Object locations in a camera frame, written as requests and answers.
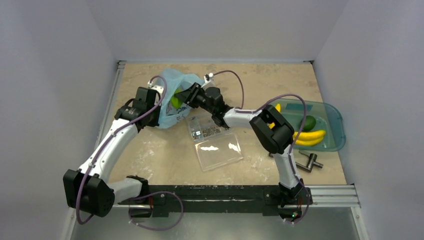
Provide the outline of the yellow fake squash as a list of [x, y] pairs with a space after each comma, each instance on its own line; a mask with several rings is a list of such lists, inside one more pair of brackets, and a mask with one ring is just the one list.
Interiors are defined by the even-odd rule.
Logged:
[[[275, 109], [279, 112], [279, 113], [281, 113], [281, 111], [282, 111], [282, 107], [281, 107], [281, 104], [280, 103], [277, 103], [275, 106]], [[274, 122], [272, 122], [272, 123], [270, 123], [269, 124], [269, 128], [270, 129], [273, 129], [274, 127], [275, 127], [275, 123]]]

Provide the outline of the green fake fruit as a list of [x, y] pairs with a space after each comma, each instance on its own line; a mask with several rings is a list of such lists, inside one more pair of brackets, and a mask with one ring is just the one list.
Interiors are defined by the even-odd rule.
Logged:
[[174, 95], [170, 99], [170, 103], [171, 103], [172, 107], [175, 108], [175, 109], [179, 109], [184, 103], [183, 101], [181, 101], [180, 99], [175, 97], [175, 94], [180, 93], [181, 91], [182, 90], [180, 88], [177, 88], [174, 92]]

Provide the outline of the light blue plastic bag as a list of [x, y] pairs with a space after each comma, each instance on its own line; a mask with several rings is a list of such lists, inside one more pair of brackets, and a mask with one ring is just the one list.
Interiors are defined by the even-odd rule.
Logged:
[[193, 73], [182, 73], [174, 68], [166, 68], [160, 75], [162, 78], [157, 77], [152, 81], [154, 84], [164, 86], [165, 98], [160, 107], [158, 127], [168, 129], [187, 117], [191, 110], [191, 107], [185, 103], [178, 109], [172, 107], [170, 100], [176, 89], [180, 88], [184, 91], [194, 83], [202, 85], [205, 81]]

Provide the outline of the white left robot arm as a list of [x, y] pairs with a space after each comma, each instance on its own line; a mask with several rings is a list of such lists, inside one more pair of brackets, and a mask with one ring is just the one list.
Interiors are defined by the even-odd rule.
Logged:
[[109, 132], [92, 155], [77, 169], [63, 176], [67, 205], [78, 212], [105, 217], [112, 206], [131, 199], [138, 205], [149, 199], [148, 181], [130, 175], [109, 183], [110, 174], [127, 145], [144, 127], [159, 124], [166, 88], [139, 87], [134, 98], [120, 107]]

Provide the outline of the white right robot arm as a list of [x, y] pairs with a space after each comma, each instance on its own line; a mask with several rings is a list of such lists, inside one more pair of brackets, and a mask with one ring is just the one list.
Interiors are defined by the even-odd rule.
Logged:
[[311, 204], [312, 195], [303, 183], [293, 155], [295, 130], [273, 105], [266, 103], [257, 110], [235, 108], [225, 103], [218, 87], [204, 89], [198, 83], [175, 93], [174, 97], [191, 108], [204, 109], [219, 127], [253, 130], [277, 167], [281, 205]]

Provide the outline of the yellow fake banana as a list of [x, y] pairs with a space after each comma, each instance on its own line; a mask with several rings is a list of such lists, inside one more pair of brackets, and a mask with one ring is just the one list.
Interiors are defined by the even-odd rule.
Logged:
[[321, 143], [327, 132], [325, 130], [317, 130], [312, 132], [301, 132], [295, 141], [295, 145], [304, 146], [304, 147], [312, 147], [319, 143]]

